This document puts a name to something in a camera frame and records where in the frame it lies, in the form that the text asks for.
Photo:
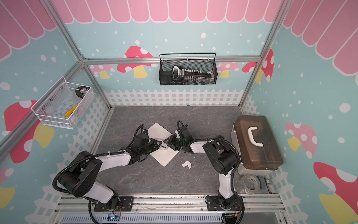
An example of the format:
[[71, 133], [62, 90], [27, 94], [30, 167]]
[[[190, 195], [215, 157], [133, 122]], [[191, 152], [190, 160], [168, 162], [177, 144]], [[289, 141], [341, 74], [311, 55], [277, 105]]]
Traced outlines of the white wireless mouse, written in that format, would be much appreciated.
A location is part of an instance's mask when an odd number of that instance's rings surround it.
[[160, 150], [168, 150], [169, 149], [169, 147], [168, 147], [168, 145], [166, 144], [166, 143], [164, 143], [164, 142], [162, 142], [161, 143], [161, 145], [160, 145], [160, 147], [159, 147], [159, 149]]

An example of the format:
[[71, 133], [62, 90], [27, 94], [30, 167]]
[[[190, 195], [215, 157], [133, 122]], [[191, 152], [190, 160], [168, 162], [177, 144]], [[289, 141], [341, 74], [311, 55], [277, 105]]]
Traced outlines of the silver laptop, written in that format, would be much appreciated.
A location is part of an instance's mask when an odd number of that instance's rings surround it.
[[[148, 129], [149, 137], [156, 140], [165, 140], [172, 134], [167, 131], [164, 127], [162, 127], [160, 124], [155, 123]], [[178, 151], [174, 151], [171, 149], [168, 150], [160, 150], [154, 153], [151, 153], [150, 155], [158, 161], [163, 167], [165, 167], [176, 155], [178, 154]]]

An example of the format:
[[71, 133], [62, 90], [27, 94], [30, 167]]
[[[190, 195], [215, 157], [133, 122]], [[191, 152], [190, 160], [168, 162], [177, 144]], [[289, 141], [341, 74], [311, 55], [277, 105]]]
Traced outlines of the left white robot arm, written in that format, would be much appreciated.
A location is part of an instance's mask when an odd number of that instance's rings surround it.
[[121, 199], [115, 190], [97, 182], [98, 174], [111, 168], [141, 162], [162, 144], [163, 140], [149, 137], [149, 131], [144, 129], [144, 125], [140, 125], [127, 147], [101, 154], [87, 151], [79, 153], [54, 177], [52, 187], [56, 191], [85, 198], [89, 202], [101, 204], [107, 210], [115, 211], [121, 207]]

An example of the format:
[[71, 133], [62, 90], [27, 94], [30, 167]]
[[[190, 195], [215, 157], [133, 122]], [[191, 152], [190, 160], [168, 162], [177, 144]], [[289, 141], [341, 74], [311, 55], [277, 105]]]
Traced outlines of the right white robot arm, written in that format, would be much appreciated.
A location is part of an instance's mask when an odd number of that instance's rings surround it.
[[194, 139], [181, 120], [177, 122], [176, 133], [163, 140], [163, 143], [175, 151], [204, 153], [219, 175], [219, 206], [227, 211], [238, 209], [244, 212], [243, 199], [235, 190], [235, 171], [240, 165], [240, 154], [232, 143], [221, 135]]

